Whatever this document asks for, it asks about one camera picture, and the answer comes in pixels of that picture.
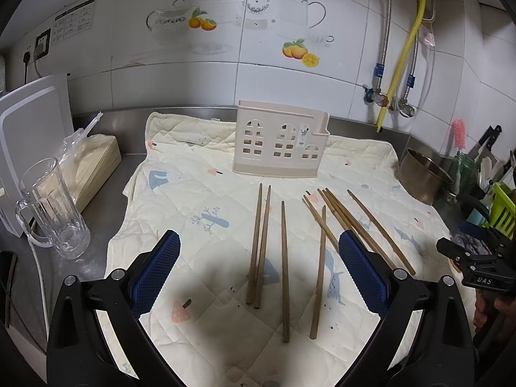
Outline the person's right hand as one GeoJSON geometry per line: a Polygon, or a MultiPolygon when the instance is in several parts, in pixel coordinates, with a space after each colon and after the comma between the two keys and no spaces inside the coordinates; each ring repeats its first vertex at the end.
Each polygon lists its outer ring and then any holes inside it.
{"type": "Polygon", "coordinates": [[[491,298],[490,292],[478,290],[476,292],[475,311],[473,325],[476,329],[481,329],[488,320],[488,313],[497,310],[505,317],[502,332],[511,334],[515,331],[515,298],[508,296],[491,298]]]}

